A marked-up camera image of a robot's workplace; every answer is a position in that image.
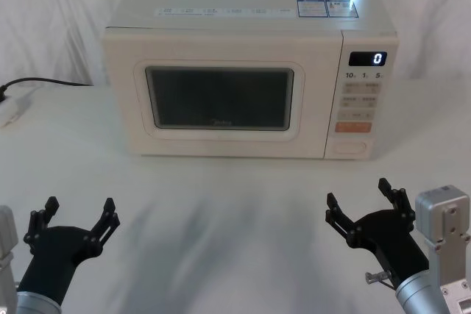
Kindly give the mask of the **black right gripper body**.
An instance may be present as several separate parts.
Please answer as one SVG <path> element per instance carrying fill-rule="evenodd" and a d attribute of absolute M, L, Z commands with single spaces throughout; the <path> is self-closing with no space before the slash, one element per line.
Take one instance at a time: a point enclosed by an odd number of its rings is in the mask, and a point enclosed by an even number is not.
<path fill-rule="evenodd" d="M 353 248 L 374 254 L 381 268 L 389 272 L 394 288 L 407 278 L 429 269 L 428 258 L 411 236 L 415 212 L 380 210 L 354 223 Z"/>

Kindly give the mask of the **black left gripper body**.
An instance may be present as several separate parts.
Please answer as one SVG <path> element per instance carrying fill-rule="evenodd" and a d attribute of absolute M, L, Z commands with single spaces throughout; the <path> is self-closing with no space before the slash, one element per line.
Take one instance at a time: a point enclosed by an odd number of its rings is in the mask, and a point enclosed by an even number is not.
<path fill-rule="evenodd" d="M 45 296 L 58 305 L 83 261 L 100 255 L 100 242 L 85 229 L 55 226 L 33 238 L 33 258 L 20 281 L 19 292 Z"/>

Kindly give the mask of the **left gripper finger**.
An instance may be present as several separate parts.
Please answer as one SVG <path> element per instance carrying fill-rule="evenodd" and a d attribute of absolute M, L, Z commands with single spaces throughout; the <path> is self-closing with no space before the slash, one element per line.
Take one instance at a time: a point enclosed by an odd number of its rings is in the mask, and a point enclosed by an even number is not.
<path fill-rule="evenodd" d="M 50 220 L 59 209 L 60 204 L 55 196 L 50 196 L 41 210 L 32 210 L 29 214 L 29 226 L 24 242 L 32 245 L 37 236 L 47 228 Z"/>
<path fill-rule="evenodd" d="M 107 198 L 99 220 L 84 238 L 86 254 L 88 256 L 99 256 L 104 245 L 119 225 L 120 220 L 116 213 L 115 203 L 112 198 Z"/>

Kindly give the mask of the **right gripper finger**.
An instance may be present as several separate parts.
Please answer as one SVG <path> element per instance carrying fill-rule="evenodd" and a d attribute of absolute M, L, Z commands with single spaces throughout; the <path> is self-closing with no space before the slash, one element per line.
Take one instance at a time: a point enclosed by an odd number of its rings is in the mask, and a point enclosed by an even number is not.
<path fill-rule="evenodd" d="M 389 184 L 389 181 L 384 177 L 379 179 L 378 189 L 393 205 L 393 209 L 398 211 L 406 224 L 408 226 L 413 226 L 415 221 L 415 212 L 411 207 L 406 190 L 404 188 L 393 189 Z"/>
<path fill-rule="evenodd" d="M 327 194 L 327 207 L 328 209 L 325 211 L 326 222 L 345 239 L 350 248 L 363 248 L 365 243 L 362 219 L 353 222 L 346 216 L 333 193 Z"/>

